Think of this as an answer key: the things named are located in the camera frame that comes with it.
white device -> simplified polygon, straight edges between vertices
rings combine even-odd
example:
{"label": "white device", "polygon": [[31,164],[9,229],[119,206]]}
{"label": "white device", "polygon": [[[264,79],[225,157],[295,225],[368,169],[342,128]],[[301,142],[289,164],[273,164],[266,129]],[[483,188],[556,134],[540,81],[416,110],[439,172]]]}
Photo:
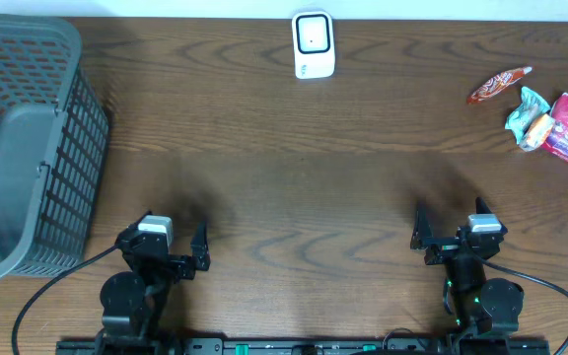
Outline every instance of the white device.
{"label": "white device", "polygon": [[334,73],[332,17],[324,11],[303,12],[293,18],[295,75],[324,78]]}

teal snack wrapper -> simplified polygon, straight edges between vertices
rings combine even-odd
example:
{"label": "teal snack wrapper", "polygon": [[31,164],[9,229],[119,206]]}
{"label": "teal snack wrapper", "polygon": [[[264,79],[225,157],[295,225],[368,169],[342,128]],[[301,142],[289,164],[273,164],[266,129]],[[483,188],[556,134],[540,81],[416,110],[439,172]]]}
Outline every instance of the teal snack wrapper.
{"label": "teal snack wrapper", "polygon": [[521,105],[508,116],[505,122],[505,129],[514,133],[517,144],[521,143],[532,122],[551,108],[547,101],[528,87],[521,89],[521,101]]}

wooden table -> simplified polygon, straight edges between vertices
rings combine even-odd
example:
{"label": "wooden table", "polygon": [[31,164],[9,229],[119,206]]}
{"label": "wooden table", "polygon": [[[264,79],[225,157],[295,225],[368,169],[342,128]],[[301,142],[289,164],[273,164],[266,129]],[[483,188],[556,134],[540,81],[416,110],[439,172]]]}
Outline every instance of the wooden table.
{"label": "wooden table", "polygon": [[[337,21],[335,74],[300,81],[288,21],[71,21],[116,114],[86,256],[147,208],[174,219],[174,252],[211,220],[212,267],[175,287],[165,326],[230,337],[444,332],[455,324],[441,303],[444,267],[408,248],[418,198],[450,235],[484,196],[510,229],[493,260],[568,289],[568,164],[523,153],[503,129],[520,86],[465,104],[524,64],[534,71],[523,85],[550,102],[568,92],[568,24]],[[23,353],[94,336],[100,289],[125,269],[115,252],[47,292],[22,325]],[[526,290],[519,334],[555,350],[568,301],[513,280]],[[44,282],[0,281],[1,354]]]}

white wall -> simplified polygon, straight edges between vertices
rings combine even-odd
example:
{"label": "white wall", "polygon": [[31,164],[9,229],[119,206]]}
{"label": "white wall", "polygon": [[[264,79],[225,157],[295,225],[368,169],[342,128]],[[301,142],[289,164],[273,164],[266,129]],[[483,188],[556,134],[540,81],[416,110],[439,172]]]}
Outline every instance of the white wall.
{"label": "white wall", "polygon": [[568,21],[568,0],[0,0],[0,13],[290,19],[301,9],[335,19]]}

gray plastic basket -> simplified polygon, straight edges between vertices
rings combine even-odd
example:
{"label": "gray plastic basket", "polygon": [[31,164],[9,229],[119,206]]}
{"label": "gray plastic basket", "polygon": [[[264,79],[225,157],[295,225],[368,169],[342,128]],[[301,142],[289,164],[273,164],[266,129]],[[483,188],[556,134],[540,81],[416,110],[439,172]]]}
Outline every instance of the gray plastic basket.
{"label": "gray plastic basket", "polygon": [[0,15],[0,277],[82,257],[108,121],[80,53],[65,21]]}

